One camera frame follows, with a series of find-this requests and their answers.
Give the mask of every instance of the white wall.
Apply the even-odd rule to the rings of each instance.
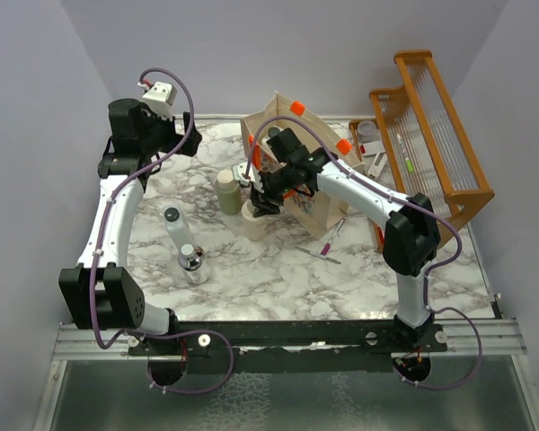
[[[496,197],[472,225],[539,389],[539,0],[511,0],[455,105]]]
[[[507,0],[61,0],[114,97],[178,74],[199,113],[250,113],[278,90],[321,114],[370,113],[393,54],[430,48],[451,92]]]
[[[57,0],[0,2],[0,430],[31,429],[57,287],[97,199],[110,96]]]

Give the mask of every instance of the marble table top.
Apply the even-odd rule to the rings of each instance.
[[[345,123],[331,123],[350,138]],[[350,214],[328,256],[332,264],[296,250],[320,251],[325,238],[314,241],[289,214],[269,223],[269,235],[251,242],[242,233],[240,215],[218,209],[213,183],[217,173],[243,162],[237,120],[197,122],[203,135],[193,158],[174,156],[153,176],[138,209],[128,251],[128,269],[146,300],[169,307],[183,320],[326,320],[388,319],[397,309],[395,274],[376,252],[373,229],[364,215]],[[393,184],[389,167],[380,182]],[[192,286],[177,264],[177,250],[165,231],[162,209],[180,202],[212,275]],[[493,317],[488,293],[471,238],[461,231],[461,257],[432,273],[430,299],[434,308],[451,305],[471,317]],[[455,251],[450,242],[437,254]],[[454,313],[440,317],[458,317]]]

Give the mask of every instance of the bottle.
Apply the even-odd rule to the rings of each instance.
[[[216,194],[222,213],[234,216],[242,208],[242,192],[230,170],[221,171],[216,178]]]
[[[178,251],[181,250],[184,244],[195,245],[188,226],[188,219],[181,211],[181,205],[178,202],[163,209],[163,219],[165,221],[165,230],[168,231]]]
[[[194,248],[191,244],[181,246],[178,263],[190,284],[200,285],[208,281],[210,270],[205,258],[200,247]]]
[[[253,216],[254,207],[248,199],[242,206],[243,234],[251,241],[261,241],[268,235],[268,217]]]

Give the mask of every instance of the purple cable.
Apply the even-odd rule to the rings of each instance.
[[[292,121],[293,123],[296,123],[298,126],[303,128],[306,132],[308,132],[311,136],[314,137],[314,139],[319,143],[319,145],[322,146],[323,150],[328,155],[331,162],[341,172],[345,173],[346,175],[350,175],[350,171],[348,169],[346,169],[340,162],[338,162],[338,160],[333,156],[330,149],[326,146],[326,144],[322,141],[322,139],[312,129],[310,129],[306,124],[304,124],[300,119],[296,119],[296,118],[288,117],[288,116],[284,116],[284,115],[277,115],[276,117],[273,117],[271,119],[268,119],[268,120],[264,121],[261,124],[261,126],[258,128],[258,131],[256,132],[255,136],[253,137],[253,145],[250,148],[250,154],[249,154],[249,157],[248,157],[248,164],[246,166],[245,174],[244,174],[245,178],[249,178],[250,169],[252,167],[253,153],[254,153],[254,150],[255,150],[255,146],[259,145],[258,144],[258,139],[260,138],[261,131],[269,123],[272,123],[272,122],[280,120],[280,119],[283,119],[283,120],[286,120],[286,121]],[[454,255],[451,256],[448,259],[445,259],[445,260],[442,260],[440,262],[434,263],[433,265],[430,265],[425,270],[425,273],[423,275],[423,303],[428,308],[428,310],[431,310],[431,307],[429,305],[429,274],[433,269],[443,267],[443,266],[447,265],[448,263],[453,262],[454,260],[456,260],[461,255],[461,251],[463,249],[463,243],[461,241],[461,236],[459,235],[459,232],[445,218],[443,218],[441,215],[435,214],[432,211],[429,211],[429,210],[427,210],[427,209],[425,209],[423,207],[420,207],[419,205],[415,205],[415,204],[411,203],[408,200],[403,200],[403,199],[399,199],[399,198],[395,198],[395,197],[392,198],[388,193],[386,193],[383,190],[378,189],[377,187],[369,184],[367,181],[362,180],[358,176],[352,176],[351,178],[353,178],[353,180],[355,182],[357,182],[358,184],[362,185],[366,189],[369,189],[369,190],[375,192],[376,194],[378,194],[379,196],[381,196],[383,198],[386,198],[386,199],[391,198],[393,200],[393,202],[397,202],[398,204],[401,204],[401,205],[404,205],[406,207],[415,209],[415,210],[421,212],[422,214],[424,214],[425,216],[430,216],[430,217],[436,219],[443,226],[445,226],[449,231],[451,231],[451,233],[455,237],[455,240],[457,241],[457,250],[455,251]],[[441,310],[437,310],[437,311],[433,311],[433,312],[435,314],[440,314],[440,313],[445,312],[447,310],[451,310],[451,311],[454,311],[454,312],[457,312],[458,314],[460,314],[464,319],[466,319],[469,322],[470,326],[472,327],[473,331],[475,332],[475,337],[477,338],[477,345],[478,345],[478,348],[479,348],[478,349],[479,353],[478,353],[478,358],[477,358],[477,362],[475,364],[474,369],[464,379],[462,379],[461,381],[459,381],[457,383],[447,385],[447,386],[441,386],[440,387],[440,386],[422,385],[422,384],[419,384],[419,383],[416,384],[415,382],[408,381],[407,379],[405,379],[405,382],[411,383],[413,385],[416,385],[417,387],[425,388],[425,389],[433,389],[433,390],[454,389],[454,388],[457,388],[457,387],[461,386],[462,384],[467,383],[479,371],[479,368],[481,367],[481,364],[482,364],[482,341],[481,341],[481,337],[479,335],[479,331],[477,330],[477,328],[475,327],[473,322],[464,313],[462,313],[461,311],[457,310],[454,307],[445,307],[445,308],[442,308]]]
[[[220,388],[225,382],[227,382],[229,380],[229,378],[232,376],[232,371],[234,370],[234,352],[232,351],[232,344],[229,342],[229,340],[226,337],[224,337],[219,332],[215,332],[214,330],[189,330],[188,332],[182,332],[180,334],[174,334],[174,335],[151,335],[151,334],[148,334],[148,335],[146,335],[146,338],[147,339],[180,339],[180,338],[189,337],[191,335],[202,335],[202,334],[215,335],[216,337],[221,338],[222,341],[224,341],[224,344],[227,346],[227,348],[229,350],[229,355],[230,355],[230,365],[227,368],[227,372],[225,373],[224,378],[222,380],[220,380],[218,383],[214,384],[213,386],[210,386],[209,388],[198,389],[198,390],[195,390],[195,391],[187,391],[187,390],[183,390],[183,389],[175,389],[175,388],[173,388],[171,386],[160,386],[159,384],[157,384],[154,381],[154,377],[152,376],[152,373],[151,373],[150,368],[148,366],[147,376],[150,379],[150,381],[152,382],[152,385],[154,387],[156,387],[158,389],[161,389],[162,391],[172,392],[172,393],[179,393],[181,395],[201,395],[201,394],[204,394],[204,393],[210,393],[212,391],[215,391],[216,389]]]
[[[147,166],[143,167],[139,171],[136,171],[132,173],[130,176],[128,176],[124,181],[120,183],[120,185],[112,191],[107,203],[106,207],[104,208],[104,212],[102,214],[102,220],[100,222],[100,230],[98,231],[98,239],[96,240],[96,250],[100,251],[102,249],[102,244],[104,241],[104,233],[106,231],[106,224],[108,223],[108,217],[110,216],[111,206],[114,204],[114,201],[116,200],[116,197],[118,194],[126,187],[132,180],[135,180],[137,177],[139,177],[141,174],[153,170],[153,168],[164,162],[165,160],[168,160],[170,157],[172,157],[175,153],[177,153],[180,148],[183,147],[183,145],[186,143],[188,138],[190,137],[191,130],[193,129],[194,125],[194,102],[191,99],[190,92],[188,91],[188,88],[184,85],[184,83],[181,81],[180,78],[178,78],[176,75],[174,75],[172,72],[162,69],[161,67],[151,67],[149,69],[146,69],[144,72],[142,72],[142,75],[140,76],[139,82],[142,82],[146,75],[152,73],[152,72],[160,72],[164,75],[170,76],[178,85],[181,87],[183,92],[186,94],[186,98],[188,99],[188,104],[190,105],[190,124],[188,125],[188,129],[186,130],[186,134],[181,139],[180,143],[175,146],[171,150],[170,153],[166,154],[162,158],[156,160],[155,162],[152,162],[148,164]],[[92,268],[90,269],[90,285],[89,285],[89,299],[90,299],[90,318],[92,319],[92,329],[93,329],[93,335],[96,338],[96,342],[98,343],[98,346],[100,348],[108,349],[118,337],[124,333],[124,330],[119,330],[111,339],[108,341],[108,343],[104,343],[104,340],[102,339],[102,335],[100,333],[100,325],[98,323],[98,314],[96,313],[96,271],[98,269],[98,262],[100,260],[100,254],[96,253],[93,256],[92,260]]]

